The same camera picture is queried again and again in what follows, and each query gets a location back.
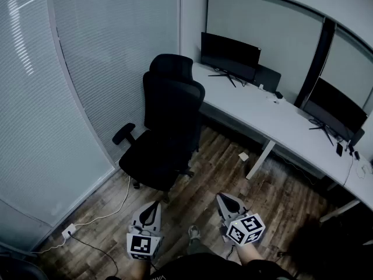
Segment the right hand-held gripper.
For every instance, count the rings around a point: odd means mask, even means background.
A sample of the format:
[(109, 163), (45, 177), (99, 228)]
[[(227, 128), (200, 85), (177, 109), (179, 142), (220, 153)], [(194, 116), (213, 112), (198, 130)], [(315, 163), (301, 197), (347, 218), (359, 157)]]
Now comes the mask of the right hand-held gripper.
[(231, 240), (237, 246), (253, 243), (261, 238), (266, 227), (261, 217), (256, 214), (244, 215), (232, 221), (233, 216), (243, 215), (248, 210), (243, 201), (228, 193), (216, 195), (218, 212), (224, 225), (222, 230), (223, 240)]

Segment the black curved monitor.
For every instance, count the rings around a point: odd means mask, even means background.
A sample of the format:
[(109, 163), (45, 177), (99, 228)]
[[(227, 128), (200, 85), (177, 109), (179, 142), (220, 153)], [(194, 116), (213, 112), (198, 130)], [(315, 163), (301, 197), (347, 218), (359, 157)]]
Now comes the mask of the black curved monitor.
[(363, 109), (322, 78), (318, 78), (302, 109), (347, 142), (367, 119)]
[(202, 32), (200, 61), (242, 86), (253, 82), (261, 49), (237, 40)]

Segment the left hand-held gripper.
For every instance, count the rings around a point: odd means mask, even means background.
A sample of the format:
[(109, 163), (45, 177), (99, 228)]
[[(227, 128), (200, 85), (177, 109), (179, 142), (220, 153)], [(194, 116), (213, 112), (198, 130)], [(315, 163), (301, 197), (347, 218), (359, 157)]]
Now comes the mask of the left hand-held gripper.
[(157, 258), (163, 236), (161, 235), (161, 204), (148, 202), (133, 213), (132, 225), (126, 235), (127, 252), (130, 258), (153, 261)]

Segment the person's right forearm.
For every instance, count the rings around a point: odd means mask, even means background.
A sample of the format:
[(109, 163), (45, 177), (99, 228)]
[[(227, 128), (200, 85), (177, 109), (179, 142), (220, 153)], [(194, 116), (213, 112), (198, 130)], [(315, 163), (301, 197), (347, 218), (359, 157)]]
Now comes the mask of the person's right forearm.
[(235, 245), (238, 258), (240, 259), (241, 265), (245, 266), (253, 260), (264, 260), (264, 258), (259, 254), (258, 250), (252, 243), (240, 246)]

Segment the person's grey trouser leg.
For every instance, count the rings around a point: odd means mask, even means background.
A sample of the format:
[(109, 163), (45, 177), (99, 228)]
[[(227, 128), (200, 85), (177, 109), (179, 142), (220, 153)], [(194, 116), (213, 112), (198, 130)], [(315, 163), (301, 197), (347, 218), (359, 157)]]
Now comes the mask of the person's grey trouser leg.
[(194, 255), (194, 254), (214, 254), (207, 246), (205, 246), (200, 239), (191, 239), (189, 242), (189, 246), (186, 249), (187, 255)]

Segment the person's black shirt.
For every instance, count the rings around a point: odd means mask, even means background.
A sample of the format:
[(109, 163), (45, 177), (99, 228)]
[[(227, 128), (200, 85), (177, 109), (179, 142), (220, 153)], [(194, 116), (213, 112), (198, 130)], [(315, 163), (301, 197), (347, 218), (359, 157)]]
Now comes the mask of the person's black shirt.
[(296, 280), (274, 262), (252, 260), (239, 265), (220, 256), (199, 253), (173, 260), (153, 273), (128, 280)]

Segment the black rounded furniture piece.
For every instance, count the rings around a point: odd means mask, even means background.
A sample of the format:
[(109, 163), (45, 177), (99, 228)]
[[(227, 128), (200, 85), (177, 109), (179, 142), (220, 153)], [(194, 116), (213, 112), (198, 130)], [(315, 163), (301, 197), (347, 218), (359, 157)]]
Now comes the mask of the black rounded furniture piece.
[(9, 252), (0, 253), (0, 280), (49, 280), (38, 266), (14, 258)]

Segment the white roller blind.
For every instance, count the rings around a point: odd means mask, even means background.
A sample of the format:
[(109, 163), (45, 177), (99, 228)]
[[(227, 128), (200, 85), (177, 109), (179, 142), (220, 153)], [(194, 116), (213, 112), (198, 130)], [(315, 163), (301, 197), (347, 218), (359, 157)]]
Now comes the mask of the white roller blind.
[(335, 30), (321, 78), (367, 114), (373, 110), (373, 53), (340, 27)]
[(283, 0), (208, 0), (207, 32), (261, 49), (259, 64), (281, 74), (294, 103), (311, 67), (323, 17)]

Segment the white office desk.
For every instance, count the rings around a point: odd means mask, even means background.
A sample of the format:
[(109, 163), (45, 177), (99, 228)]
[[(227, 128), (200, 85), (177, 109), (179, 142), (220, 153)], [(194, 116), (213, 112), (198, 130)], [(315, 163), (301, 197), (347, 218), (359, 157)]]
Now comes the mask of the white office desk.
[(266, 100), (271, 93), (254, 85), (233, 86), (227, 78), (214, 77), (215, 71), (207, 66), (194, 63), (194, 79), (205, 88), (205, 103), (254, 130), (268, 142), (264, 151), (246, 178), (251, 179), (259, 170), (270, 151), (279, 146), (298, 156), (324, 175), (331, 178), (355, 196), (355, 200), (325, 215), (321, 221), (337, 216), (363, 203), (373, 211), (373, 171), (363, 156), (354, 162), (349, 179), (344, 184), (351, 157), (343, 148), (342, 157), (336, 153), (337, 139), (328, 139), (321, 130), (315, 130), (306, 114), (282, 99), (279, 104)]

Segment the white power strip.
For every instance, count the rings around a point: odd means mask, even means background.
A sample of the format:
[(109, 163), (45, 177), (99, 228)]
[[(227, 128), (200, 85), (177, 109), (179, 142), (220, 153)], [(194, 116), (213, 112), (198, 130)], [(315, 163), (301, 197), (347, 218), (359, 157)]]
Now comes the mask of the white power strip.
[(62, 236), (65, 240), (68, 240), (71, 235), (74, 235), (76, 232), (76, 225), (71, 223), (65, 230), (62, 231)]

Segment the black mesh office chair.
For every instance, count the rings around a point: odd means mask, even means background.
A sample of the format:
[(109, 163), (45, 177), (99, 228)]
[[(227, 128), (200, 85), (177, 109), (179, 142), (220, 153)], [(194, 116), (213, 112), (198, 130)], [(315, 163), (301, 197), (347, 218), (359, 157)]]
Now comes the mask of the black mesh office chair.
[[(146, 131), (159, 131), (174, 128), (181, 116), (190, 110), (200, 110), (205, 98), (205, 88), (192, 77), (193, 60), (176, 54), (159, 54), (151, 62), (143, 76), (145, 95)], [(119, 167), (134, 179), (134, 188), (144, 185), (163, 192), (164, 202), (169, 202), (168, 193), (180, 175), (158, 175), (150, 171), (149, 152), (138, 149), (137, 140), (131, 132), (134, 123), (124, 125), (112, 138), (115, 145), (123, 140), (130, 147), (119, 160)]]

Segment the person's left forearm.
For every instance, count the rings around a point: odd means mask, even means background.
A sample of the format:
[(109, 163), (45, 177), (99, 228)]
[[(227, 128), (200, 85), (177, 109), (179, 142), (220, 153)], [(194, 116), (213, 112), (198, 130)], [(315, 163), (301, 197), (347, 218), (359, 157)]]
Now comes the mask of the person's left forearm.
[(151, 267), (150, 261), (133, 260), (127, 280), (148, 280)]

